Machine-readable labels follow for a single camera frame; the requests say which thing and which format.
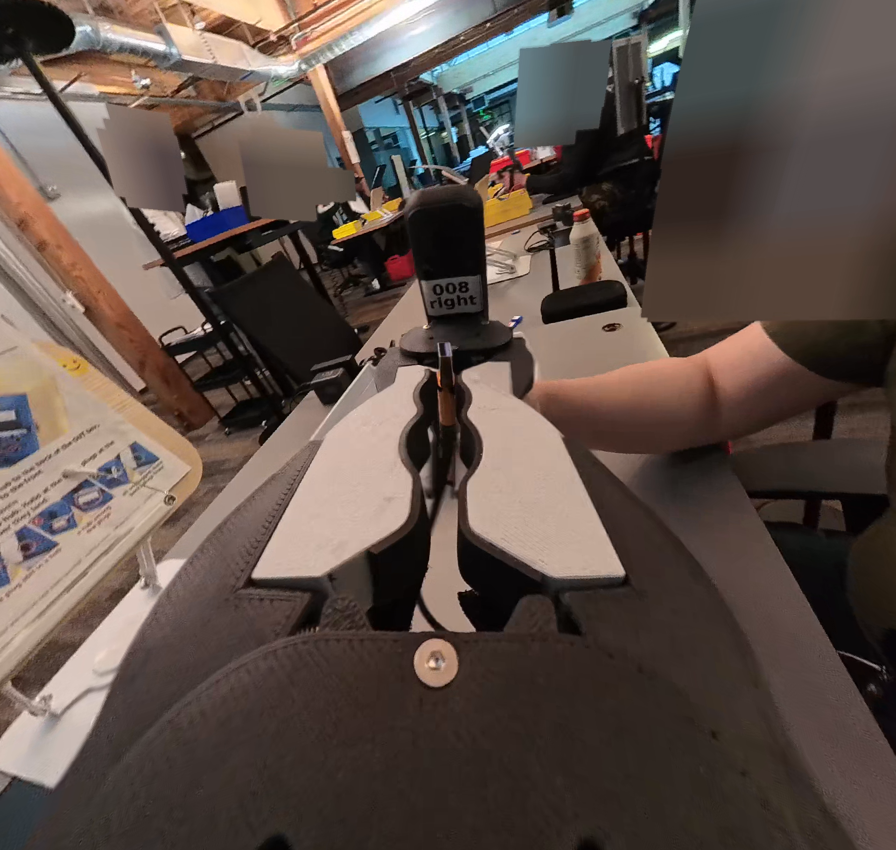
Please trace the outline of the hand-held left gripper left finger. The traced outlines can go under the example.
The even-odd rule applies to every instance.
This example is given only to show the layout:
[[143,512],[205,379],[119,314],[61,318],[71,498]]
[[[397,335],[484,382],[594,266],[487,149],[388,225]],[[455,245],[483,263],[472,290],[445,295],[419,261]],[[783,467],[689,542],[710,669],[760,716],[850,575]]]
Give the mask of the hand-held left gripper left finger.
[[419,415],[425,367],[399,367],[392,385],[338,420],[252,571],[260,587],[371,595],[366,553],[410,519],[417,477],[399,442]]

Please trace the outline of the yellow storage bin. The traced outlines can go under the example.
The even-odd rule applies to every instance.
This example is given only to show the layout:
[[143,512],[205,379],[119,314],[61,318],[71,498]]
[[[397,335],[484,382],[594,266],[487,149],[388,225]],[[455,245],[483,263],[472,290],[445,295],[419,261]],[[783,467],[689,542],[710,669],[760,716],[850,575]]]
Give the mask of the yellow storage bin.
[[532,208],[532,198],[525,188],[501,195],[496,194],[484,202],[484,225],[488,230],[527,217]]
[[331,238],[333,241],[343,241],[396,225],[402,217],[404,204],[403,198],[388,200],[380,208],[361,214],[359,219],[336,228]]

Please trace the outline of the white drink bottle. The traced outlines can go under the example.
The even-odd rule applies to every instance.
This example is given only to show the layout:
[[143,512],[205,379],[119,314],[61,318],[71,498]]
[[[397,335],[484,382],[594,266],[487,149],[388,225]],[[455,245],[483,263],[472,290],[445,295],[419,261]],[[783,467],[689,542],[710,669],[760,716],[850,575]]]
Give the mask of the white drink bottle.
[[573,251],[575,280],[578,285],[592,284],[601,279],[601,239],[588,208],[576,209],[569,245]]

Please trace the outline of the black webcam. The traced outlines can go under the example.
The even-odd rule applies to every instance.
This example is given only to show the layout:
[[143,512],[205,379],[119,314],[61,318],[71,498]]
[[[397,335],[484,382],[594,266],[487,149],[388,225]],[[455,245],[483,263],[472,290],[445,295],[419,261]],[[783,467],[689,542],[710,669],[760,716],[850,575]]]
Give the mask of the black webcam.
[[551,216],[550,221],[539,226],[539,234],[548,253],[552,291],[557,292],[561,287],[556,252],[570,245],[570,233],[574,226],[573,205],[571,203],[554,205]]

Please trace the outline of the blue storage bin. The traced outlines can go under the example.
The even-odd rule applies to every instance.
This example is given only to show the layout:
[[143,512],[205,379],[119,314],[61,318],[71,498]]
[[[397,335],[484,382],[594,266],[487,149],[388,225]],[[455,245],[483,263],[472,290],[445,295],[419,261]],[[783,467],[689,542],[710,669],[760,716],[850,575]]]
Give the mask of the blue storage bin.
[[193,243],[205,242],[226,232],[248,225],[250,219],[241,205],[220,209],[185,223]]

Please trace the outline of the wooden top desk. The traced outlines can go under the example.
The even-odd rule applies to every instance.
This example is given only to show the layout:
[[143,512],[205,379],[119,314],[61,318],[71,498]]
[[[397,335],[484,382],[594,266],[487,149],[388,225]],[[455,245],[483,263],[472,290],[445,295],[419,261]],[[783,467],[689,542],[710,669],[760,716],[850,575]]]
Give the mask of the wooden top desk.
[[176,262],[179,267],[187,267],[208,260],[228,249],[251,251],[263,248],[299,232],[301,227],[302,224],[299,222],[260,219],[171,252],[168,258]]

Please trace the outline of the person's right forearm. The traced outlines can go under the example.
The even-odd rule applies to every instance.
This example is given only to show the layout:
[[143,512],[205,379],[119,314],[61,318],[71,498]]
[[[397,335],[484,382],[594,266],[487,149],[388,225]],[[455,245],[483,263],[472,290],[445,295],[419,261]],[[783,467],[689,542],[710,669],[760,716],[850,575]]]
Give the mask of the person's right forearm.
[[589,450],[665,454],[737,441],[858,390],[793,361],[756,322],[688,357],[538,381],[524,400]]

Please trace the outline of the black office chair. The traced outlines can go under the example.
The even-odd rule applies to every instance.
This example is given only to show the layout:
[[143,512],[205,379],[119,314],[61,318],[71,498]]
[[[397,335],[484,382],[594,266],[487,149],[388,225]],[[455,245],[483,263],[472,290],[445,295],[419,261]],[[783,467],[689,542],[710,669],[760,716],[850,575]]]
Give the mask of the black office chair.
[[834,437],[837,411],[837,403],[816,409],[810,440],[736,450],[729,460],[750,499],[800,503],[803,529],[857,535],[890,506],[888,441]]

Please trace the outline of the white tablet stand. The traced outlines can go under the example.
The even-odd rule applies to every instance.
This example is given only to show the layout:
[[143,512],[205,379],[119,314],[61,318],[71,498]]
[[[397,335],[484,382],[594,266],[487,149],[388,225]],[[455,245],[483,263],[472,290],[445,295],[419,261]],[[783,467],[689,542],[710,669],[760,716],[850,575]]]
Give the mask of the white tablet stand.
[[506,250],[492,243],[487,244],[486,252],[488,286],[516,280],[531,272],[530,253]]

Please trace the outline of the black panel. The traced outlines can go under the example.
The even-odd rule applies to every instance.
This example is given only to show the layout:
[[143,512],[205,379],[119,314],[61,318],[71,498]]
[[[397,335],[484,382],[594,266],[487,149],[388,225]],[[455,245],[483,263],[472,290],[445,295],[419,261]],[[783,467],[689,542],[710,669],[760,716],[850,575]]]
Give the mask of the black panel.
[[311,379],[315,365],[356,356],[363,345],[332,303],[281,254],[209,289],[207,296],[273,367],[275,377],[296,386]]

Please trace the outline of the silver ventilation duct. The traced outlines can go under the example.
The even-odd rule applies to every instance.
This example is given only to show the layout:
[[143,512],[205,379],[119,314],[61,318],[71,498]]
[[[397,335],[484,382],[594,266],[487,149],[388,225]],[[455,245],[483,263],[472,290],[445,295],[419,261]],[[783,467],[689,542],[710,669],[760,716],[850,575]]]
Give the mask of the silver ventilation duct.
[[235,39],[168,23],[148,31],[98,16],[75,14],[72,21],[74,38],[63,56],[130,56],[188,76],[254,84],[296,80],[321,63],[296,53],[271,57]]

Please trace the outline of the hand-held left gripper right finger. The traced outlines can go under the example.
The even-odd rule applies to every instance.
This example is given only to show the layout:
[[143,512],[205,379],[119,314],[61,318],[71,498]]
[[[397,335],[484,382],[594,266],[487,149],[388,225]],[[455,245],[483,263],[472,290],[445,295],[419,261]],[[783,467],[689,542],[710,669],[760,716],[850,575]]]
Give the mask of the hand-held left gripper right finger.
[[465,371],[462,385],[473,451],[458,513],[470,540],[548,588],[623,583],[562,434],[513,394],[509,371]]

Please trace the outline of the black oval pad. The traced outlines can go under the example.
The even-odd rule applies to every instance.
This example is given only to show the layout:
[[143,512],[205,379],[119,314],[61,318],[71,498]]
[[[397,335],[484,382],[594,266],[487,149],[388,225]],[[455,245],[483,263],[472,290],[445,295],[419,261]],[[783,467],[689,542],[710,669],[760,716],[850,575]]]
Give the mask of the black oval pad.
[[598,280],[546,295],[540,307],[542,323],[550,325],[585,318],[628,306],[626,285],[615,280]]

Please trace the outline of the instruction poster board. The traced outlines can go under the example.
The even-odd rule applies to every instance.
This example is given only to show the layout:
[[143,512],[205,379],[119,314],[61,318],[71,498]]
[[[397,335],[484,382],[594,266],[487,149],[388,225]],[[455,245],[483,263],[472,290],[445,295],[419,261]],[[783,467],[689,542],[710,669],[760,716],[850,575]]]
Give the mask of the instruction poster board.
[[184,436],[100,371],[2,323],[2,682],[202,471]]

